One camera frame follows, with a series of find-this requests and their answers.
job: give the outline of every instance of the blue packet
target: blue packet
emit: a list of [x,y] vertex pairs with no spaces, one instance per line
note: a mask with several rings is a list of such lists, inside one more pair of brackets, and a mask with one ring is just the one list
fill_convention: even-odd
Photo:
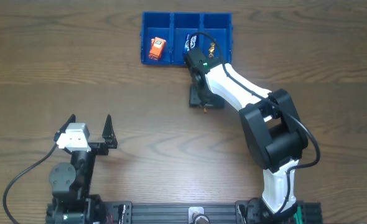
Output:
[[[183,54],[187,54],[189,51],[189,37],[191,34],[186,35],[185,48],[183,48]],[[197,35],[194,35],[190,40],[190,48],[194,49],[197,46]]]

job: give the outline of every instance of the wire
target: wire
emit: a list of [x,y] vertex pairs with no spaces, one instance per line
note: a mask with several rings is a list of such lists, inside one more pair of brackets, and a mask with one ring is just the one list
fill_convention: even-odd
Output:
[[41,164],[43,161],[45,161],[46,159],[48,159],[48,157],[51,156],[51,154],[54,152],[54,150],[56,149],[57,145],[54,144],[52,149],[48,152],[47,155],[44,156],[44,158],[42,158],[41,160],[39,160],[38,162],[36,162],[35,164],[31,165],[30,167],[28,167],[26,170],[23,170],[20,174],[18,174],[7,186],[7,188],[5,188],[4,191],[4,195],[2,196],[2,205],[4,206],[4,210],[5,213],[7,214],[7,216],[9,217],[9,219],[13,222],[13,224],[19,224],[16,219],[11,215],[11,213],[8,210],[8,206],[7,206],[7,194],[9,189],[12,187],[13,184],[15,184],[15,182],[21,178],[24,174],[28,173],[28,171],[32,170],[33,168],[35,168],[36,166],[38,166],[39,164]]
[[309,129],[307,127],[305,127],[305,125],[303,125],[298,119],[296,119],[295,117],[293,117],[291,114],[289,113],[286,113],[285,111],[283,111],[279,105],[275,104],[274,102],[268,100],[267,98],[257,94],[256,92],[250,90],[249,88],[247,88],[246,86],[244,86],[242,83],[240,83],[239,81],[237,81],[236,79],[234,79],[230,74],[229,72],[226,70],[226,67],[225,67],[225,60],[223,58],[223,52],[221,50],[221,47],[220,45],[216,42],[216,40],[210,36],[209,34],[207,33],[204,33],[204,32],[194,32],[191,34],[191,36],[189,37],[189,40],[192,39],[192,37],[194,35],[197,35],[197,34],[201,34],[201,35],[204,35],[206,37],[208,37],[217,47],[219,53],[220,53],[220,56],[219,56],[219,59],[220,59],[220,62],[222,64],[222,68],[224,70],[224,72],[226,73],[226,76],[229,77],[232,81],[234,81],[236,84],[238,84],[241,88],[243,88],[244,90],[248,91],[250,94],[258,97],[261,101],[275,107],[275,109],[277,109],[278,111],[280,111],[281,113],[287,115],[290,119],[292,119],[295,123],[297,123],[299,125],[299,127],[306,133],[306,135],[308,136],[308,138],[310,139],[310,141],[312,142],[312,144],[314,145],[315,147],[315,152],[316,152],[316,158],[313,162],[310,162],[308,164],[302,164],[302,165],[297,165],[297,166],[293,166],[293,167],[290,167],[288,168],[288,170],[286,171],[286,177],[287,177],[287,193],[286,193],[286,197],[284,198],[284,202],[282,204],[282,206],[280,207],[280,209],[276,212],[276,214],[279,214],[282,212],[283,208],[285,207],[285,205],[287,204],[287,202],[289,201],[289,197],[290,197],[290,188],[291,188],[291,184],[290,184],[290,172],[294,169],[303,169],[303,168],[308,168],[308,167],[312,167],[314,165],[316,165],[319,160],[320,160],[320,149],[319,149],[319,145],[318,145],[318,142],[316,141],[315,137],[312,135],[312,133],[309,131]]

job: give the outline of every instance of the wooden table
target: wooden table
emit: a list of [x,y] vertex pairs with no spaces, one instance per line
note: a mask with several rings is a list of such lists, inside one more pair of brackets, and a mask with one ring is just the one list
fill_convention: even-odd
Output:
[[[322,159],[298,170],[299,200],[321,202],[325,223],[367,222],[367,1],[0,1],[2,193],[52,147],[75,113],[101,140],[110,114],[119,148],[98,157],[91,192],[133,202],[234,202],[259,197],[262,170],[237,112],[188,107],[189,72],[141,64],[142,11],[233,14],[236,71],[286,89]],[[314,159],[304,150],[301,163]],[[8,205],[43,223],[57,151],[19,179]]]

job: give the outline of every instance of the blue tray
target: blue tray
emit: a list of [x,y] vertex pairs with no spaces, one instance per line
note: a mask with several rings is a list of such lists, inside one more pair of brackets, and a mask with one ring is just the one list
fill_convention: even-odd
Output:
[[[141,61],[146,65],[185,65],[186,35],[197,31],[210,34],[220,45],[225,60],[232,61],[232,14],[197,12],[143,12],[141,31]],[[167,41],[159,60],[148,57],[151,39]],[[208,55],[211,40],[198,36],[198,45]],[[216,49],[214,56],[219,56]]]

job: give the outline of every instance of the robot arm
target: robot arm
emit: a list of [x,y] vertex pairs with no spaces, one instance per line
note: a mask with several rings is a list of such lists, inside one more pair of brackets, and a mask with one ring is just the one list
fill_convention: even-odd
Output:
[[[290,173],[290,193],[286,199],[286,171],[296,166],[307,147],[305,133],[291,123],[290,119],[275,110],[271,105],[261,101],[257,96],[242,88],[232,80],[244,85],[268,100],[277,103],[280,108],[299,120],[290,95],[284,90],[271,92],[260,88],[239,75],[229,63],[225,63],[229,77],[218,58],[207,58],[199,49],[188,52],[185,63],[188,66],[193,85],[201,100],[200,106],[208,106],[210,102],[226,100],[239,111],[241,123],[249,151],[256,163],[264,169],[264,192],[262,204],[268,217],[275,215],[290,216],[297,210],[294,196],[294,170]],[[281,124],[268,128],[266,122],[281,119]]]

